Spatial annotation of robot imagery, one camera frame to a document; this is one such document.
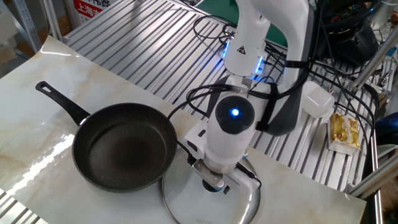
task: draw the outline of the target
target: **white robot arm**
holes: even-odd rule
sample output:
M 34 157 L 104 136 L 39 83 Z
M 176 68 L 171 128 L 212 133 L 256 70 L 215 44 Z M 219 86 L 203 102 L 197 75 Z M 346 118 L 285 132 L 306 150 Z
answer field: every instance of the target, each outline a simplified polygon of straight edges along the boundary
M 247 147 L 256 129 L 280 136 L 291 132 L 297 124 L 309 65 L 313 11 L 308 0 L 237 3 L 237 31 L 224 52 L 225 67 L 234 75 L 219 83 L 236 86 L 239 91 L 212 95 L 208 123 L 190 130 L 185 144 L 196 159 L 192 167 L 206 183 L 216 190 L 228 185 L 251 194 L 261 186 L 261 181 L 239 161 L 248 156 Z M 259 68 L 265 56 L 264 41 L 270 22 L 284 33 L 289 49 L 283 84 L 260 83 L 256 87 L 256 91 L 270 94 L 265 100 L 248 95 L 254 83 L 244 77 L 262 73 Z

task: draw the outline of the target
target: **frying pan handle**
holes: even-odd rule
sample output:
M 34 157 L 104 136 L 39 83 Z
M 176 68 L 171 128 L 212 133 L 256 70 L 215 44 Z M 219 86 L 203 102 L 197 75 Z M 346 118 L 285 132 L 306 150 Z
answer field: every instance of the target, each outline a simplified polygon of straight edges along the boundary
M 62 95 L 45 81 L 39 82 L 36 85 L 36 90 L 41 91 L 57 102 L 64 110 L 68 112 L 78 126 L 80 126 L 84 119 L 90 116 L 87 111 L 79 107 L 76 103 L 72 102 L 72 100 L 69 100 L 66 96 Z

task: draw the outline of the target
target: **marble surface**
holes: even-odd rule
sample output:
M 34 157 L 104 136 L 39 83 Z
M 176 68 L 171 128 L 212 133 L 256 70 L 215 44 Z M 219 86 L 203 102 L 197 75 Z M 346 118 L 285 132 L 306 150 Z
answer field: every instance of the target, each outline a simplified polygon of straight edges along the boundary
M 160 182 L 114 194 L 78 173 L 72 159 L 78 127 L 58 104 L 35 90 L 40 81 L 89 113 L 125 102 L 153 106 L 164 114 L 174 108 L 49 37 L 37 55 L 0 79 L 0 188 L 48 223 L 175 223 L 164 206 Z M 197 122 L 183 111 L 172 119 L 179 139 Z M 263 183 L 252 223 L 359 223 L 364 201 L 254 149 L 248 159 Z

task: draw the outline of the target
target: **cable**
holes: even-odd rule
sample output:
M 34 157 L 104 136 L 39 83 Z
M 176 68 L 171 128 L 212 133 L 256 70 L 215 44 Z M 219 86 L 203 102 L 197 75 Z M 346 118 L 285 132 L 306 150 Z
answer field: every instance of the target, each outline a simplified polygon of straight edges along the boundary
M 323 33 L 324 33 L 324 35 L 325 35 L 326 47 L 327 47 L 327 49 L 328 49 L 328 51 L 329 51 L 330 58 L 333 58 L 333 54 L 332 54 L 332 52 L 331 52 L 331 47 L 330 47 L 330 43 L 329 43 L 329 38 L 328 38 L 328 36 L 327 36 L 325 26 L 323 25 L 323 21 L 322 21 L 322 20 L 321 20 L 320 22 L 321 22 L 321 24 L 322 24 Z M 365 128 L 364 128 L 362 122 L 360 122 L 358 112 L 355 111 L 355 108 L 354 108 L 354 106 L 352 105 L 351 100 L 348 98 L 348 95 L 347 95 L 347 93 L 346 93 L 346 90 L 344 89 L 343 85 L 341 84 L 341 81 L 340 81 L 340 79 L 339 79 L 339 77 L 338 77 L 338 75 L 337 75 L 338 72 L 337 72 L 337 70 L 336 70 L 335 63 L 334 63 L 333 60 L 331 60 L 331 66 L 333 67 L 333 71 L 335 71 L 336 79 L 337 79 L 337 81 L 338 81 L 339 86 L 341 87 L 341 92 L 344 94 L 344 97 L 347 99 L 347 102 L 348 102 L 349 106 L 353 109 L 353 111 L 354 111 L 354 113 L 355 113 L 355 116 L 356 116 L 357 119 L 358 119 L 358 123 L 361 125 L 361 128 L 362 128 L 362 130 L 363 130 L 363 136 L 364 136 L 365 142 L 366 142 L 366 148 L 368 149 L 368 147 L 369 147 L 369 141 L 368 141 L 368 137 L 366 136 L 366 130 L 365 130 Z
M 208 91 L 208 92 L 206 92 L 206 93 L 202 93 L 202 94 L 200 94 L 200 95 L 198 95 L 198 96 L 192 97 L 192 98 L 190 99 L 190 101 L 195 100 L 195 99 L 199 99 L 199 98 L 201 98 L 201 97 L 204 97 L 204 96 L 207 96 L 207 95 L 210 95 L 210 94 L 221 93 L 221 92 L 224 92 L 224 91 L 230 91 L 230 90 L 213 90 L 213 91 Z M 182 104 L 178 105 L 176 108 L 174 108 L 174 110 L 172 110 L 172 111 L 170 112 L 170 114 L 168 115 L 167 121 L 170 122 L 171 117 L 172 117 L 179 109 L 181 109 L 182 107 L 186 106 L 187 104 L 188 104 L 188 102 L 185 101 L 185 102 L 183 102 Z M 191 164 L 191 163 L 193 164 L 194 161 L 195 161 L 195 158 L 192 156 L 191 152 L 190 152 L 178 139 L 176 139 L 176 142 L 177 142 L 177 144 L 178 144 L 185 152 L 187 152 L 187 154 L 188 154 L 188 161 L 190 161 L 190 164 Z
M 313 72 L 313 71 L 310 71 L 310 73 L 311 73 L 311 74 L 314 74 L 315 76 L 317 76 L 317 77 L 319 77 L 319 78 L 322 78 L 323 80 L 325 80 L 325 81 L 327 81 L 327 82 L 329 82 L 329 83 L 333 84 L 334 86 L 337 86 L 338 88 L 341 89 L 341 86 L 340 86 L 338 83 L 336 83 L 336 82 L 330 80 L 329 78 L 324 77 L 324 76 L 322 76 L 322 75 L 320 75 L 320 74 L 318 74 L 318 73 L 316 73 L 316 72 Z M 357 100 L 359 103 L 361 103 L 361 104 L 364 106 L 364 108 L 368 111 L 368 113 L 369 113 L 369 115 L 370 115 L 370 117 L 371 117 L 371 119 L 372 119 L 371 124 L 369 124 L 369 125 L 370 125 L 371 127 L 375 127 L 375 125 L 376 125 L 376 120 L 375 120 L 374 114 L 373 114 L 372 110 L 370 109 L 370 107 L 369 107 L 363 100 L 361 100 L 359 97 L 357 97 L 356 95 L 354 95 L 354 94 L 352 94 L 352 93 L 347 93 L 347 94 L 349 94 L 351 97 L 353 97 L 355 100 Z
M 199 91 L 199 90 L 202 90 L 202 89 L 229 90 L 229 91 L 232 91 L 234 88 L 235 88 L 235 87 L 232 86 L 232 85 L 225 85 L 225 84 L 212 84 L 212 85 L 200 86 L 200 87 L 198 87 L 198 88 L 194 88 L 194 89 L 190 90 L 190 91 L 187 93 L 187 102 L 188 102 L 188 105 L 189 105 L 194 111 L 196 111 L 196 112 L 202 114 L 203 116 L 209 118 L 209 115 L 208 115 L 206 112 L 202 111 L 201 109 L 197 108 L 196 106 L 194 106 L 194 105 L 192 104 L 191 101 L 192 101 L 192 98 L 193 98 L 193 96 L 195 95 L 195 93 L 196 93 L 197 91 Z
M 340 106 L 340 107 L 342 107 L 342 108 L 345 108 L 345 109 L 347 109 L 347 110 L 349 110 L 349 111 L 355 113 L 351 108 L 349 108 L 348 106 L 344 106 L 344 105 L 342 105 L 342 104 L 339 103 L 339 102 L 335 102 L 335 105 L 336 105 L 336 106 Z M 358 116 L 359 116 L 360 118 L 364 119 L 370 126 L 373 126 L 373 122 L 370 121 L 369 119 L 365 118 L 365 116 L 363 116 L 363 115 L 361 115 L 361 114 L 359 114 Z
M 315 62 L 315 63 L 317 65 L 322 66 L 323 69 L 325 69 L 328 73 L 336 75 L 334 71 L 329 70 L 329 69 L 333 69 L 331 66 L 325 65 L 324 63 L 320 63 L 320 62 Z M 341 69 L 337 70 L 337 72 L 338 72 L 338 75 L 341 76 L 341 77 L 350 77 L 352 75 L 361 73 L 361 71 L 353 72 L 353 73 L 346 73 L 346 72 L 342 71 Z
M 380 38 L 381 38 L 380 44 L 383 44 L 383 43 L 384 43 L 384 41 L 383 41 L 383 35 L 381 35 L 381 31 L 380 31 L 380 29 L 373 30 L 373 31 L 379 31 Z
M 225 24 L 234 24 L 233 22 L 231 22 L 231 21 L 229 21 L 229 20 L 227 20 L 227 19 L 225 19 L 225 18 L 222 18 L 221 16 L 205 15 L 205 16 L 199 17 L 197 20 L 195 20 L 195 22 L 193 22 L 192 30 L 193 30 L 193 32 L 195 33 L 196 36 L 199 36 L 199 37 L 202 37 L 202 38 L 205 38 L 205 39 L 221 39 L 221 38 L 225 38 L 225 37 L 229 38 L 229 37 L 231 37 L 231 36 L 234 34 L 234 32 L 233 32 L 232 34 L 228 34 L 228 35 L 224 35 L 224 36 L 220 36 L 220 37 L 209 37 L 209 36 L 204 36 L 204 35 L 199 34 L 198 31 L 196 30 L 196 26 L 197 26 L 202 20 L 204 20 L 204 19 L 206 19 L 206 18 L 211 18 L 211 19 L 222 19 L 222 20 L 227 21 L 228 23 L 225 23 L 225 21 L 220 21 L 220 22 L 224 22 Z

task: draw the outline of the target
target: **black frying pan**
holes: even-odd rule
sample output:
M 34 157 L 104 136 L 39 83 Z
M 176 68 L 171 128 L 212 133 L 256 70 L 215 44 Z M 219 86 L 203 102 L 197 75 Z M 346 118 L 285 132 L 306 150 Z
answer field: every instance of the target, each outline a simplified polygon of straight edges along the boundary
M 132 192 L 160 179 L 177 150 L 174 127 L 159 111 L 121 103 L 87 113 L 46 82 L 36 90 L 57 102 L 80 126 L 72 155 L 82 176 L 111 192 Z

